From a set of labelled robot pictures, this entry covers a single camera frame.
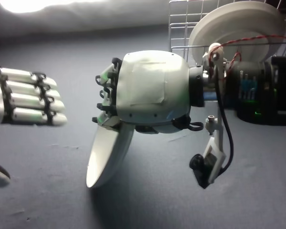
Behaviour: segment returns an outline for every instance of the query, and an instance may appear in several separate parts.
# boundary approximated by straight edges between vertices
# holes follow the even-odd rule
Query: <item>metal wire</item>
[[[182,52],[181,56],[187,61],[192,62],[193,59],[189,57],[189,51],[190,48],[203,48],[204,52],[206,48],[209,46],[203,46],[203,45],[188,45],[189,35],[191,34],[191,30],[195,28],[195,26],[198,24],[198,22],[209,12],[206,12],[207,8],[205,7],[207,2],[214,2],[215,5],[217,5],[216,8],[219,6],[228,4],[228,2],[222,1],[222,0],[171,0],[169,1],[169,51],[170,52]],[[191,2],[200,2],[201,9],[197,9],[197,7],[190,7],[189,4],[193,4]],[[282,0],[279,1],[277,9],[281,12],[286,12],[286,9],[279,9],[281,6]],[[183,6],[185,12],[176,12],[176,10],[180,10]],[[180,30],[184,30],[183,36],[180,36]],[[283,56],[286,56],[286,42],[280,42],[280,43],[255,43],[255,44],[231,44],[229,46],[239,46],[241,49],[241,46],[247,46],[247,45],[273,45],[273,44],[281,44],[284,45],[285,48],[283,50]]]

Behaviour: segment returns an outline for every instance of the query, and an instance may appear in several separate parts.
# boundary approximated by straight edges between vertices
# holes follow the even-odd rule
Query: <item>wire rack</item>
[[[182,56],[190,66],[196,66],[195,60],[190,54],[192,48],[200,49],[203,55],[208,46],[189,46],[189,36],[198,22],[208,13],[223,5],[237,0],[171,0],[169,1],[169,51]],[[286,8],[282,8],[284,0],[257,0],[277,6],[286,21]],[[277,55],[286,56],[286,41],[280,43]]]

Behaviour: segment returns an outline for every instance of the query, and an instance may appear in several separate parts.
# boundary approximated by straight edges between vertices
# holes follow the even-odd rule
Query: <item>back of robotic hand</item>
[[[56,82],[44,73],[0,67],[0,124],[61,126],[67,118]],[[0,166],[0,187],[10,175]]]

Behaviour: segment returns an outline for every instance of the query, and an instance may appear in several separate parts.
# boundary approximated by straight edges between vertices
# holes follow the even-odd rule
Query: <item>bright light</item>
[[[42,10],[53,5],[66,5],[74,2],[94,2],[104,0],[0,0],[1,5],[13,13],[27,13]]]

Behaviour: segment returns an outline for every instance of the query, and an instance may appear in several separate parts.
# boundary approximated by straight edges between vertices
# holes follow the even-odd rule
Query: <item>white plate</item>
[[[88,163],[87,187],[103,185],[120,167],[133,138],[134,125],[122,124],[120,131],[98,126]]]
[[[286,25],[276,8],[257,1],[241,1],[224,5],[202,18],[194,27],[189,45],[211,45],[258,35],[284,35]],[[282,42],[281,38],[258,39],[241,43]],[[232,60],[237,49],[243,61],[263,61],[275,54],[280,45],[225,47],[224,57]],[[201,64],[203,48],[190,49],[194,60]]]

